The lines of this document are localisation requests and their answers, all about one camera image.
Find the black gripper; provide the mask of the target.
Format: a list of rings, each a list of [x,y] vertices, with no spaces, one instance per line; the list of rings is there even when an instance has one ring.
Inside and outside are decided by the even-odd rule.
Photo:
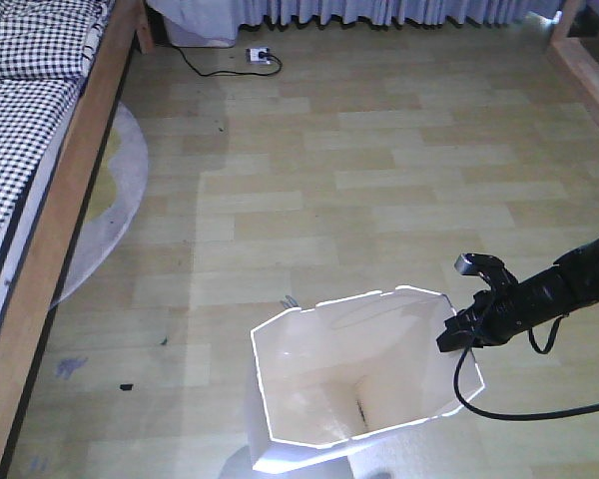
[[[490,289],[476,293],[473,304],[459,314],[467,320],[467,325],[456,318],[444,322],[444,330],[436,338],[440,352],[503,345],[529,329],[512,310],[510,293],[518,281],[503,265],[465,264],[458,271],[462,275],[479,276]]]

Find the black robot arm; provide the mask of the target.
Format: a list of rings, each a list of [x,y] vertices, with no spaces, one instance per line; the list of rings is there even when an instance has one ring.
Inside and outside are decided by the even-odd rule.
[[[540,323],[599,302],[599,239],[523,281],[490,254],[463,253],[455,269],[481,277],[490,289],[476,293],[470,307],[444,322],[445,330],[436,339],[442,352],[503,345]]]

